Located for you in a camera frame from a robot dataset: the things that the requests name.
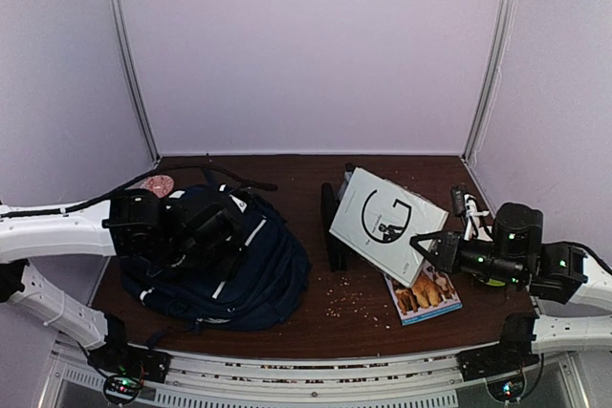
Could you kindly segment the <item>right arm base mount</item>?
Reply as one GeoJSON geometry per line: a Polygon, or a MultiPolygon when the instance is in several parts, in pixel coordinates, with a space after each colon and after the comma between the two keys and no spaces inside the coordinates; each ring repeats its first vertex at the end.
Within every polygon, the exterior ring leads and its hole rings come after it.
{"type": "Polygon", "coordinates": [[[544,356],[532,351],[536,313],[508,315],[495,344],[456,355],[465,382],[484,379],[489,396],[505,407],[528,398],[543,376],[544,356]]]}

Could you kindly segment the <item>navy blue student backpack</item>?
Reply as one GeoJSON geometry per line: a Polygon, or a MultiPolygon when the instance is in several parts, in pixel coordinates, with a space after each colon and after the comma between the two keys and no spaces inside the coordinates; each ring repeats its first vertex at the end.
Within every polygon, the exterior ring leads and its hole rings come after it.
{"type": "Polygon", "coordinates": [[[194,262],[157,268],[143,258],[120,261],[123,288],[147,309],[203,328],[252,332],[285,322],[308,287],[303,245],[271,203],[244,188],[209,179],[169,195],[174,209],[195,216],[216,195],[230,199],[239,228],[214,246],[207,236],[194,262]]]}

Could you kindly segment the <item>grey fabric pouch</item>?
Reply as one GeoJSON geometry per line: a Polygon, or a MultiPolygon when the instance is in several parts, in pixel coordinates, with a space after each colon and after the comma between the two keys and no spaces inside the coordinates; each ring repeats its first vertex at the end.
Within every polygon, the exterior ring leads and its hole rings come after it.
{"type": "Polygon", "coordinates": [[[356,166],[353,163],[346,163],[344,166],[344,172],[343,172],[343,181],[342,184],[339,188],[339,192],[338,192],[338,201],[340,202],[345,194],[346,188],[348,187],[348,184],[350,183],[350,180],[353,176],[353,173],[356,169],[356,166]]]}

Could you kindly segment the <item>white Great Gatsby book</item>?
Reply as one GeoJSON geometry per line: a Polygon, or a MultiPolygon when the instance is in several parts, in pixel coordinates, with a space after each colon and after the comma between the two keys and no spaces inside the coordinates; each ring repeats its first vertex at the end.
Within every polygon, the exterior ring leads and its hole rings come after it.
{"type": "Polygon", "coordinates": [[[330,232],[410,287],[422,269],[422,257],[410,246],[410,238],[442,230],[447,218],[448,212],[431,201],[356,167],[330,232]]]}

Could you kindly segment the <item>blue white bottom book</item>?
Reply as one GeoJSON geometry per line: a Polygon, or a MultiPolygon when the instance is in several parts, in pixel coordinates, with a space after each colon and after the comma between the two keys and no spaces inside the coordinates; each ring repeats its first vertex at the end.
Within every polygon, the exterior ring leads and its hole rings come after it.
{"type": "Polygon", "coordinates": [[[424,268],[411,287],[388,275],[385,283],[403,326],[424,322],[450,312],[459,311],[463,303],[445,273],[424,268]]]}

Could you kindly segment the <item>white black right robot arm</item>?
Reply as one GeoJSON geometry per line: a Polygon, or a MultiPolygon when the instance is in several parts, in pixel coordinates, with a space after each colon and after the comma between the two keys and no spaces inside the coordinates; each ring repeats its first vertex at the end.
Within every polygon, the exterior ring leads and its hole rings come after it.
{"type": "Polygon", "coordinates": [[[545,243],[543,214],[525,204],[502,204],[489,241],[459,233],[415,235],[410,244],[434,268],[465,272],[526,290],[534,298],[599,308],[595,317],[511,314],[490,353],[496,370],[510,371],[526,355],[611,348],[611,267],[590,247],[576,242],[545,243]]]}

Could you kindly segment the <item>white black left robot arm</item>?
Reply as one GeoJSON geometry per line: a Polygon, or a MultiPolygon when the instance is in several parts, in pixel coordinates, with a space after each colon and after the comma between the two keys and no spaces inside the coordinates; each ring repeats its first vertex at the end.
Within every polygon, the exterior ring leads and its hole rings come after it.
{"type": "Polygon", "coordinates": [[[71,336],[118,374],[137,366],[125,325],[90,310],[55,286],[35,280],[33,258],[94,255],[143,258],[150,274],[206,269],[241,249],[248,201],[228,189],[203,187],[159,197],[146,189],[111,192],[49,207],[1,208],[1,299],[22,304],[71,336]]]}

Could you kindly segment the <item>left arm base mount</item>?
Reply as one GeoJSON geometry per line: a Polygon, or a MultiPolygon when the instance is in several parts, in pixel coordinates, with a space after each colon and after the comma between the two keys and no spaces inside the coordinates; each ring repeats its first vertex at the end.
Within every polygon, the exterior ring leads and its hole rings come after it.
{"type": "Polygon", "coordinates": [[[105,399],[112,406],[124,407],[136,400],[145,382],[165,382],[171,355],[130,345],[124,323],[112,314],[103,318],[107,329],[101,346],[81,350],[87,363],[103,378],[105,399]]]}

